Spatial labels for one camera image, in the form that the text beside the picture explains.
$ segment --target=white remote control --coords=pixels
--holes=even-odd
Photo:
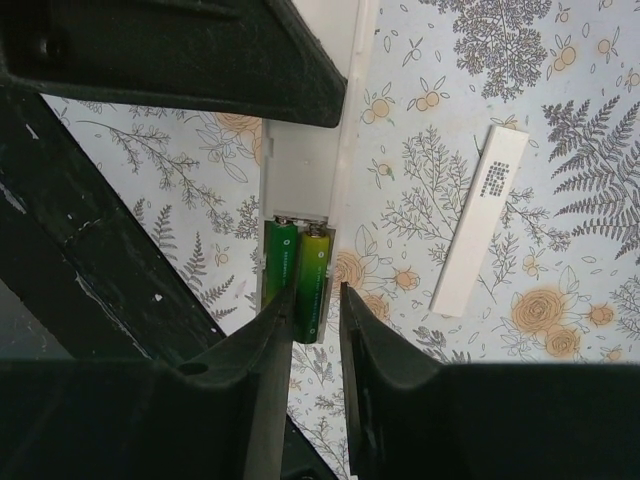
[[[451,242],[431,311],[461,317],[507,201],[529,134],[493,127]]]

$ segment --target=floral pattern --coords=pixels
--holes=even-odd
[[[634,0],[381,0],[336,282],[433,358],[640,359]],[[260,122],[47,97],[221,327],[253,318]],[[491,125],[529,146],[463,318],[429,311]],[[338,283],[289,414],[349,478]]]

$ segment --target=white device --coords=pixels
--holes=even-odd
[[[431,311],[461,317],[507,201],[529,134],[493,127],[447,255]]]
[[[336,237],[357,142],[360,104],[369,69],[378,0],[293,0],[311,32],[347,79],[342,119],[336,128],[264,120],[260,185],[257,307],[261,309],[266,267],[265,225],[275,217],[297,225],[315,222],[331,237],[319,340],[331,296]]]

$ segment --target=dark floor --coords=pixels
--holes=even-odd
[[[0,359],[67,358],[67,351],[0,280]]]

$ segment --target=yellow-green battery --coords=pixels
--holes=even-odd
[[[330,242],[322,227],[316,225],[312,225],[301,238],[293,324],[293,338],[299,343],[315,343],[318,340]]]
[[[265,306],[269,305],[281,289],[293,283],[297,250],[298,227],[279,218],[267,224]]]

